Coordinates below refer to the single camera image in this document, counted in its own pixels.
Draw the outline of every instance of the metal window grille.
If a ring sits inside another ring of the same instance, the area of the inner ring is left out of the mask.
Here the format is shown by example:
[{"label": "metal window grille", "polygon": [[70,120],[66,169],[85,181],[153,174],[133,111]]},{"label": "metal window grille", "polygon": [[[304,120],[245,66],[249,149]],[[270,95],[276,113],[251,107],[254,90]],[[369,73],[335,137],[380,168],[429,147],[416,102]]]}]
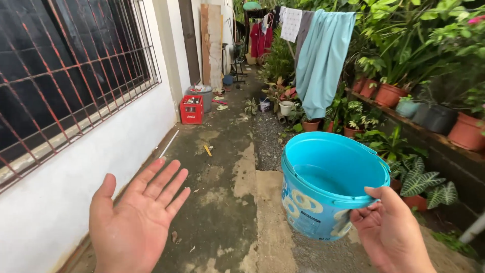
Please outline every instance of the metal window grille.
[{"label": "metal window grille", "polygon": [[160,83],[142,0],[0,0],[0,193]]}]

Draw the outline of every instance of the pink flower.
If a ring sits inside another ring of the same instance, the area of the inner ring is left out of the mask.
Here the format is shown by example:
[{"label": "pink flower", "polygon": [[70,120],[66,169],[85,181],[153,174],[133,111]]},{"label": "pink flower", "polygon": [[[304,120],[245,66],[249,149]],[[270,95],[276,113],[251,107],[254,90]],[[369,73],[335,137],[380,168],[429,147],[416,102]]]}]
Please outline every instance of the pink flower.
[{"label": "pink flower", "polygon": [[485,15],[477,16],[475,18],[470,19],[468,21],[468,24],[476,24],[476,23],[479,23],[483,19],[485,19]]}]

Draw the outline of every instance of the gravel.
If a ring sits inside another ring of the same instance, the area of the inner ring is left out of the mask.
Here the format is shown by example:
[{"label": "gravel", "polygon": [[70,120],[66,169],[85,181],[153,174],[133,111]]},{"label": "gravel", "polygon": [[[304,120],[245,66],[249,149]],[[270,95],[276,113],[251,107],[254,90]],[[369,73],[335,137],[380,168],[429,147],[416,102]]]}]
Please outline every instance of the gravel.
[{"label": "gravel", "polygon": [[280,171],[283,145],[295,133],[286,132],[288,124],[279,124],[276,114],[272,111],[258,112],[253,117],[254,143],[257,154],[256,169],[259,171]]}]

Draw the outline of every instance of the gray trash can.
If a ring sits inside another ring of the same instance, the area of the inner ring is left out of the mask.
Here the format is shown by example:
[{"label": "gray trash can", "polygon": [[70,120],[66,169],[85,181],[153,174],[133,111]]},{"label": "gray trash can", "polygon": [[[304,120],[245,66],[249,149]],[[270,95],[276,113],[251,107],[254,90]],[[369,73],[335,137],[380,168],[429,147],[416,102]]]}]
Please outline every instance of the gray trash can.
[{"label": "gray trash can", "polygon": [[199,92],[191,91],[191,89],[195,89],[194,86],[189,87],[189,93],[191,95],[199,95],[202,96],[202,102],[204,104],[204,113],[210,112],[210,108],[212,106],[212,87],[204,85],[202,90]]}]

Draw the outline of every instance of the white pipe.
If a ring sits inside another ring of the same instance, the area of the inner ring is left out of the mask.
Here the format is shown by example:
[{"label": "white pipe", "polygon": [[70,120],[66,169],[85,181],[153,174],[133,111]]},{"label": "white pipe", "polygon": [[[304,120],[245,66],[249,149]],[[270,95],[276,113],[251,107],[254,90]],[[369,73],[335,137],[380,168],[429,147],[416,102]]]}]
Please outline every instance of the white pipe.
[{"label": "white pipe", "polygon": [[485,212],[463,233],[460,242],[469,243],[485,229]]},{"label": "white pipe", "polygon": [[165,150],[163,150],[162,154],[160,155],[159,158],[161,158],[163,156],[163,154],[167,151],[168,147],[170,146],[170,144],[172,144],[172,141],[174,141],[174,138],[177,136],[179,130],[177,130],[175,132],[175,135],[172,137],[172,139],[170,140],[170,142],[167,144],[167,147],[165,147]]}]

